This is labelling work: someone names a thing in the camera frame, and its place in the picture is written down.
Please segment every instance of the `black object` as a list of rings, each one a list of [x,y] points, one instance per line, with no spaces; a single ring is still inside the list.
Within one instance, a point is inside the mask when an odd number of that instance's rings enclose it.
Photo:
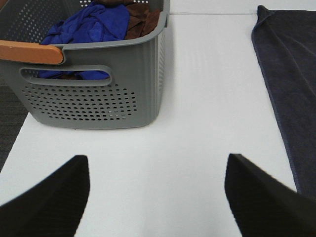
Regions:
[[[73,237],[90,190],[88,160],[75,156],[0,207],[1,237]]]
[[[316,198],[316,12],[257,13],[252,42],[296,189]]]
[[[316,236],[316,202],[242,155],[229,155],[225,192],[243,237]]]

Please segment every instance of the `white surface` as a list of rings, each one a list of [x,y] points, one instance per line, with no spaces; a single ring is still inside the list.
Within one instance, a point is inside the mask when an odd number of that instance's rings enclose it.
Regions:
[[[170,0],[170,12],[255,14],[258,5],[271,10],[316,10],[315,0]]]
[[[73,130],[28,115],[0,173],[0,204],[85,154],[91,191],[76,237],[239,237],[224,192],[229,153],[295,189],[251,44],[255,22],[171,16],[163,102],[149,126]]]

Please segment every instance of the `blue cloth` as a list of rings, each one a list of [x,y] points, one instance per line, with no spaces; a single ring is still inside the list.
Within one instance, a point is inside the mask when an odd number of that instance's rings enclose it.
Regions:
[[[129,12],[124,5],[105,7],[92,2],[66,21],[55,24],[41,42],[43,45],[60,43],[89,43],[116,41],[125,38],[129,23]],[[82,79],[105,79],[109,75],[102,71],[63,72],[40,71],[41,78],[58,78],[75,73]]]

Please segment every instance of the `floor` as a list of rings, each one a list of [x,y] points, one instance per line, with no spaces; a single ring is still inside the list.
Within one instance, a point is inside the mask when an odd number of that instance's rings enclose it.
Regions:
[[[0,77],[0,171],[27,113],[19,99]]]

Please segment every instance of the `laundry basket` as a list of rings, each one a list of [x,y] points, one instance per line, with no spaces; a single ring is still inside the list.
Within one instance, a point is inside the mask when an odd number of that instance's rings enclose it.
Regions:
[[[0,10],[0,77],[43,124],[83,129],[145,126],[160,108],[169,0],[137,1],[148,2],[151,11],[162,10],[155,30],[144,37],[38,45],[52,25],[90,2],[8,0]],[[41,79],[39,70],[98,70],[110,77]]]

